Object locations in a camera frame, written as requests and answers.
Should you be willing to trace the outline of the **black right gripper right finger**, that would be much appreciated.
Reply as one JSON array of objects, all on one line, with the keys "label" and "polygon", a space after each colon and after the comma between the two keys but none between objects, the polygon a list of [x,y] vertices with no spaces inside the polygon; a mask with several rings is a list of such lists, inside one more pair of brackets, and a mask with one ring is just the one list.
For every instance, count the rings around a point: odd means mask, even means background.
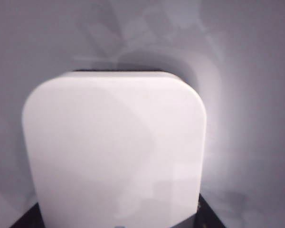
[{"label": "black right gripper right finger", "polygon": [[179,223],[180,228],[245,228],[243,218],[246,210],[247,197],[241,193],[226,193],[220,197],[222,209],[215,211],[203,195],[199,195],[197,212]]}]

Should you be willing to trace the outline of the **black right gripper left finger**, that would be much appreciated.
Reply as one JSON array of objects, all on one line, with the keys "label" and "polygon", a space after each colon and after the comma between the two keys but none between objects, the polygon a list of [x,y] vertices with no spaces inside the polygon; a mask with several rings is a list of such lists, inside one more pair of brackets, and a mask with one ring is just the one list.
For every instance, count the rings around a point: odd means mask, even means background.
[{"label": "black right gripper left finger", "polygon": [[35,203],[25,212],[11,228],[45,228],[46,225],[41,215],[39,203]]}]

